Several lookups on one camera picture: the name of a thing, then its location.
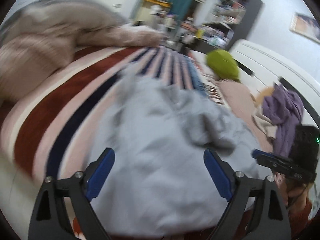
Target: red stripe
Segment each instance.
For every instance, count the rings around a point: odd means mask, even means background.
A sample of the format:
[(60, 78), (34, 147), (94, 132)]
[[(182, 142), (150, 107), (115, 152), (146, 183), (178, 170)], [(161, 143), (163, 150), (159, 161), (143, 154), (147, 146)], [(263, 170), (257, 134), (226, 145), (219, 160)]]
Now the red stripe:
[(89, 54), (91, 54), (93, 52), (101, 50), (101, 49), (105, 49), (105, 47), (100, 47), (100, 46), (94, 47), (94, 46), (92, 46), (92, 47), (87, 47), (87, 48), (81, 49), (81, 50), (79, 50), (79, 51), (77, 51), (75, 53), (72, 62), (74, 62), (74, 61), (76, 61), (76, 60), (78, 60), (78, 59), (80, 59), (80, 58), (82, 58), (84, 56), (87, 56), (87, 55), (89, 55)]
[(21, 126), (15, 143), (15, 161), (32, 176), (33, 160), (40, 140), (62, 108), (85, 86), (141, 47), (131, 47), (91, 65), (49, 93), (30, 112)]

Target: blue gripper pad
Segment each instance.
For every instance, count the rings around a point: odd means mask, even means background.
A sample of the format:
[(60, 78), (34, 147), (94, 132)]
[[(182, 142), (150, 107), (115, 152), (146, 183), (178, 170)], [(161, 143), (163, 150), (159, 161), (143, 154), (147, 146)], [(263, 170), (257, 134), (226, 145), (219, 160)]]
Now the blue gripper pad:
[(106, 148), (99, 159), (89, 164), (85, 171), (85, 196), (88, 201), (96, 198), (104, 182), (106, 181), (113, 164), (115, 163), (115, 152), (111, 148)]
[(222, 161), (215, 151), (206, 149), (203, 158), (220, 196), (229, 202), (235, 190), (234, 170), (228, 163)]

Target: poster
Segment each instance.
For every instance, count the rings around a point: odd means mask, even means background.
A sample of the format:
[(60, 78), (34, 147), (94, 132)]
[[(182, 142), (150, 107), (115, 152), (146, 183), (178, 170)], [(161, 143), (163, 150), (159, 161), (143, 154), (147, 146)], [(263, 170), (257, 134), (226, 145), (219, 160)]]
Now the poster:
[(290, 30), (320, 44), (320, 27), (312, 17), (295, 13), (291, 22)]

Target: navy stripe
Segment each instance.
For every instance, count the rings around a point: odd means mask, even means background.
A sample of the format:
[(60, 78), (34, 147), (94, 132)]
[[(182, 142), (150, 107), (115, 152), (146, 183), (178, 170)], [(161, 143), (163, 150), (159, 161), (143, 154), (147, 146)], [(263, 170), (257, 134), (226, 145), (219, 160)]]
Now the navy stripe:
[(112, 85), (116, 83), (117, 79), (118, 73), (105, 81), (99, 88), (97, 88), (97, 90), (95, 90), (94, 93), (92, 93), (92, 95), (86, 99), (86, 101), (84, 101), (84, 103), (67, 121), (49, 153), (46, 176), (53, 176), (54, 178), (57, 178), (60, 163), (73, 135), (90, 111), (94, 108), (94, 106), (101, 100), (101, 98), (112, 87)]
[(190, 65), (190, 63), (189, 63), (189, 61), (187, 60), (187, 57), (186, 56), (184, 56), (184, 60), (186, 61), (186, 63), (187, 63), (187, 69), (188, 69), (188, 72), (189, 72), (189, 76), (190, 76), (190, 79), (191, 79), (191, 83), (192, 83), (192, 87), (193, 87), (193, 89), (195, 89), (196, 88), (196, 86), (195, 86), (195, 81), (193, 80), (193, 75), (192, 75), (192, 72), (191, 72), (191, 65)]
[(154, 59), (155, 59), (156, 56), (158, 55), (159, 50), (160, 50), (160, 49), (157, 48), (156, 53), (152, 56), (152, 58), (149, 60), (149, 62), (147, 63), (147, 65), (141, 70), (140, 74), (144, 75), (144, 74), (147, 72), (148, 68), (150, 67), (150, 65), (152, 64), (152, 62), (154, 61)]
[(172, 53), (172, 63), (171, 63), (171, 81), (170, 84), (173, 85), (174, 84), (174, 62), (175, 62), (175, 55), (174, 53)]
[(181, 73), (181, 80), (182, 80), (182, 84), (183, 84), (183, 89), (186, 89), (186, 84), (184, 82), (184, 74), (183, 74), (181, 55), (179, 55), (179, 64), (180, 64), (180, 73)]
[(165, 57), (166, 57), (166, 56), (167, 56), (167, 51), (165, 50), (165, 51), (163, 52), (163, 57), (162, 57), (162, 60), (161, 60), (160, 66), (159, 66), (159, 68), (158, 68), (157, 75), (155, 76), (156, 78), (159, 78), (159, 77), (160, 77), (160, 75), (161, 75), (162, 66), (163, 66), (164, 59), (165, 59)]
[(135, 61), (138, 61), (139, 59), (141, 59), (150, 49), (151, 48), (147, 48), (145, 51), (143, 51), (137, 57), (135, 57), (131, 62), (135, 62)]

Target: green ball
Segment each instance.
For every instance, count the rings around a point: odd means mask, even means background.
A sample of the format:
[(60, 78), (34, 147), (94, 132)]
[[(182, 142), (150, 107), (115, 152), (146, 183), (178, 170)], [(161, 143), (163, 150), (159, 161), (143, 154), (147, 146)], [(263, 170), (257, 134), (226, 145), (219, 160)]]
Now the green ball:
[(207, 54), (207, 65), (221, 78), (239, 81), (239, 68), (231, 54), (216, 49)]

